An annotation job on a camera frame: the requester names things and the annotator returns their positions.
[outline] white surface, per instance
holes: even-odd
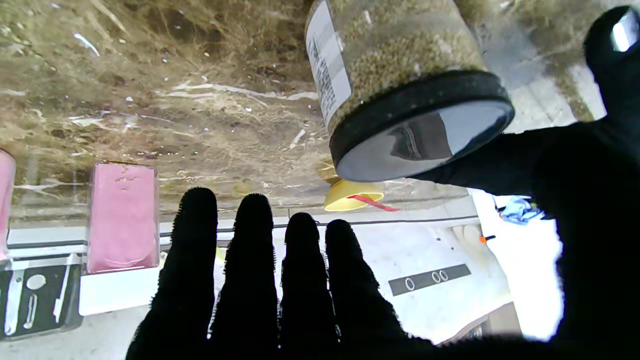
[[[80,278],[80,315],[147,305],[156,294],[160,268],[87,275]]]
[[[456,236],[463,228],[354,227],[380,293],[394,305],[405,331],[433,343],[448,340],[470,322],[511,302],[506,276],[495,257],[479,238]],[[460,264],[466,264],[471,275],[392,296],[389,280]]]
[[[472,190],[483,234],[495,235],[487,245],[509,281],[511,296],[524,336],[548,340],[556,333],[563,315],[562,293],[556,259],[562,244],[553,220],[534,220],[527,226],[504,222],[493,196]],[[499,206],[506,197],[497,198]]]

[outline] pink sponge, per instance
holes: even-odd
[[[153,168],[120,163],[95,166],[88,240],[88,273],[157,266]]]
[[[9,233],[9,213],[15,162],[6,152],[0,150],[0,261],[6,259],[6,237]]]

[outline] gloved hand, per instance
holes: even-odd
[[[327,225],[327,272],[316,222],[306,213],[291,217],[278,304],[273,218],[267,198],[259,194],[246,196],[238,208],[225,283],[210,325],[217,224],[214,194],[205,188],[189,190],[175,217],[158,292],[128,359],[276,353],[301,358],[431,348],[431,342],[410,339],[402,330],[392,305],[378,292],[351,226],[342,220]],[[326,287],[328,274],[333,300]]]

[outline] white shape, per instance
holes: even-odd
[[[296,135],[296,137],[293,139],[293,141],[291,142],[291,145],[289,145],[290,149],[293,149],[294,147],[296,147],[296,145],[298,144],[298,141],[300,141],[300,138],[305,134],[305,130],[302,129],[300,130],[300,132]]]
[[[27,287],[31,290],[40,289],[47,283],[47,278],[42,274],[36,274],[27,279]]]
[[[74,33],[74,38],[82,41],[82,43],[84,44],[84,47],[86,47],[87,49],[91,49],[93,50],[93,52],[100,57],[100,53],[98,53],[98,49],[95,48],[95,46],[93,46],[92,43],[89,42],[89,40],[85,39],[84,36],[82,36],[79,33]]]

